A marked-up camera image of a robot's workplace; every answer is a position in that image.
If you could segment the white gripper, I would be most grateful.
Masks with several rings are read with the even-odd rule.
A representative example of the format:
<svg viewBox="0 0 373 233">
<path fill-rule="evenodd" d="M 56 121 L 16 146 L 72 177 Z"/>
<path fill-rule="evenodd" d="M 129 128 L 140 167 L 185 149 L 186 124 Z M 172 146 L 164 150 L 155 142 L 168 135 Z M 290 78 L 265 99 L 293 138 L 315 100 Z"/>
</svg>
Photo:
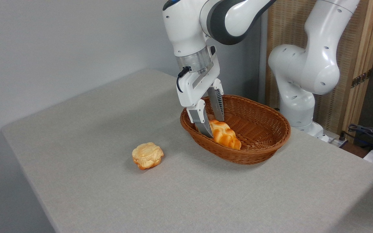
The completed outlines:
<svg viewBox="0 0 373 233">
<path fill-rule="evenodd" d="M 187 107 L 187 113 L 191 123 L 194 123 L 201 134 L 213 138 L 209 119 L 205 110 L 206 102 L 201 99 L 208 91 L 214 116 L 218 121 L 224 121 L 223 99 L 224 91 L 220 74 L 219 59 L 215 54 L 211 57 L 211 63 L 203 71 L 192 71 L 184 67 L 178 74 L 177 94 L 180 104 Z"/>
</svg>

